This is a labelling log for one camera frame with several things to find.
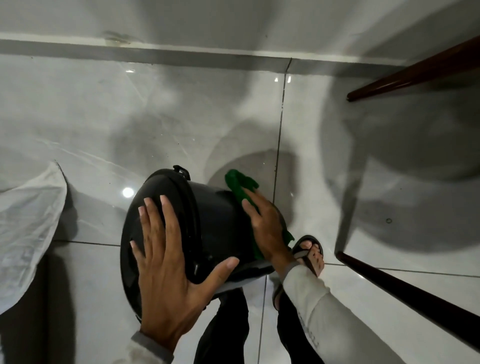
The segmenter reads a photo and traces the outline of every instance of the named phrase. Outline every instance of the floor tile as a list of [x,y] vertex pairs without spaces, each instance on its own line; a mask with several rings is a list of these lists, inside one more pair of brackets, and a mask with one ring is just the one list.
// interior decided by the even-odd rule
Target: floor tile
[[[122,353],[139,323],[121,283],[120,249],[83,243],[54,243],[49,252],[49,350],[56,364],[111,363]],[[258,360],[265,278],[244,287],[250,332],[245,363]],[[218,300],[202,312],[180,339],[174,363],[192,363],[198,340],[215,315]]]
[[[391,272],[393,276],[425,289],[477,315],[480,279],[427,273]],[[325,267],[322,273],[332,294],[366,323],[407,364],[477,363],[480,354],[461,343],[400,301],[345,266]],[[273,284],[268,279],[260,348],[260,364],[289,364],[276,331],[272,306]]]
[[371,80],[288,76],[275,203],[293,235],[330,263],[337,242],[376,267],[480,276],[477,79],[348,103]]
[[174,164],[220,186],[238,168],[273,195],[279,74],[10,55],[0,66],[0,188],[56,160],[70,187],[56,239],[119,244],[122,190]]

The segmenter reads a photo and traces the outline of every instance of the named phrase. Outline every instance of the green sponge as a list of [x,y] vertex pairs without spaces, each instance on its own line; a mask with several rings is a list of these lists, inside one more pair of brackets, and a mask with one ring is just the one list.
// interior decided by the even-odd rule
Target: green sponge
[[[259,187],[259,184],[257,183],[257,181],[255,181],[251,177],[245,176],[243,173],[237,170],[229,170],[225,175],[225,182],[227,183],[228,188],[232,190],[239,204],[241,204],[242,200],[246,198],[253,206],[255,206],[255,208],[258,211],[258,207],[253,203],[250,197],[248,197],[245,191],[242,189],[243,187],[252,192],[255,192],[254,190]],[[288,246],[288,243],[293,240],[293,236],[288,232],[283,218],[281,218],[280,220],[283,227],[283,231],[282,231],[283,243],[286,246]],[[251,234],[252,234],[252,242],[255,242],[255,238],[253,237],[253,231],[251,231]],[[259,260],[264,259],[264,256],[262,252],[260,252],[260,249],[258,248],[257,244],[253,244],[253,255],[255,256],[255,259],[259,259]]]

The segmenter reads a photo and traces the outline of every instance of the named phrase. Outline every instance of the left hand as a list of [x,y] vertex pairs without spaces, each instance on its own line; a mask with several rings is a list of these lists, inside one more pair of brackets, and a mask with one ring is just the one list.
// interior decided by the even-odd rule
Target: left hand
[[138,209],[145,256],[134,241],[131,245],[140,273],[140,331],[173,353],[180,337],[190,331],[239,260],[235,257],[224,260],[201,284],[188,281],[177,216],[166,196],[160,196],[160,200],[165,228],[155,203],[146,198],[146,207]]

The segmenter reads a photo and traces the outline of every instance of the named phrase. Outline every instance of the hand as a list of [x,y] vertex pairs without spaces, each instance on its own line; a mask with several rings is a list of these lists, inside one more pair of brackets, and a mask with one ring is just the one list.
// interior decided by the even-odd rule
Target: hand
[[166,196],[160,196],[160,200],[165,228],[155,203],[146,198],[146,208],[138,209],[145,256],[134,241],[131,245],[140,273],[140,331],[173,353],[180,337],[190,331],[239,260],[235,257],[224,260],[201,284],[188,281],[177,216]]
[[242,200],[242,207],[250,216],[250,221],[252,222],[255,241],[265,259],[272,263],[275,270],[282,277],[287,265],[294,262],[295,259],[283,243],[283,228],[280,224],[278,212],[272,203],[263,197],[258,190],[255,190],[255,192],[246,188],[243,190],[260,211],[258,213],[247,199]]

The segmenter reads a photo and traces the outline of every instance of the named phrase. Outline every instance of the sleeve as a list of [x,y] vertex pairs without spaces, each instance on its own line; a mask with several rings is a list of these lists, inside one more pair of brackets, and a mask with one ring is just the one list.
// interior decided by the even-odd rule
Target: sleeve
[[126,354],[113,364],[171,364],[173,354],[137,331],[127,345]]
[[405,364],[307,267],[300,264],[288,267],[283,288],[325,363]]

